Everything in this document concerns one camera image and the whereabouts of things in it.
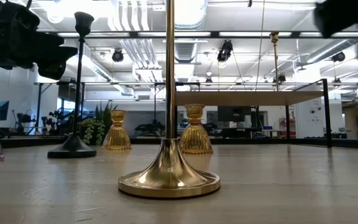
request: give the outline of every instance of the brass candlestick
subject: brass candlestick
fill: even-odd
[[[189,125],[183,132],[179,147],[185,154],[212,154],[212,145],[208,133],[201,125],[204,105],[189,104],[185,105]]]
[[[112,126],[104,138],[102,148],[105,150],[132,149],[128,134],[122,127],[126,112],[123,110],[112,110],[110,113]]]
[[[118,178],[118,189],[127,194],[153,198],[183,198],[206,195],[221,186],[218,175],[192,168],[183,158],[175,139],[175,27],[174,0],[166,1],[167,12],[167,113],[166,139],[157,157],[146,169]]]

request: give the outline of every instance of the wooden shelf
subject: wooden shelf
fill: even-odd
[[[285,106],[323,96],[322,91],[178,91],[177,106]]]

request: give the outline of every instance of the green plant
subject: green plant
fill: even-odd
[[[82,137],[85,144],[95,144],[97,146],[102,144],[105,127],[103,122],[90,118],[80,122],[79,125],[82,128],[85,128],[84,135]]]
[[[86,119],[79,123],[79,125],[85,129],[82,133],[82,140],[85,144],[102,144],[104,137],[112,125],[110,111],[115,110],[117,107],[118,105],[112,108],[109,101],[104,111],[102,111],[102,105],[100,103],[100,108],[96,105],[95,118]]]

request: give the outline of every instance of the table surface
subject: table surface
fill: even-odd
[[[186,200],[119,193],[117,178],[146,168],[158,146],[133,145],[87,159],[47,159],[53,146],[4,150],[0,224],[358,223],[358,149],[214,146],[186,156],[221,176],[221,190]]]

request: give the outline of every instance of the brass pole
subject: brass pole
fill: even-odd
[[[167,89],[167,115],[166,115],[166,138],[175,138],[175,21],[174,21],[174,0],[166,1],[167,10],[167,56],[166,56],[166,77],[165,88]]]
[[[276,90],[278,91],[278,68],[277,68],[277,42],[278,42],[278,32],[270,33],[270,38],[274,47],[274,64],[276,70]]]

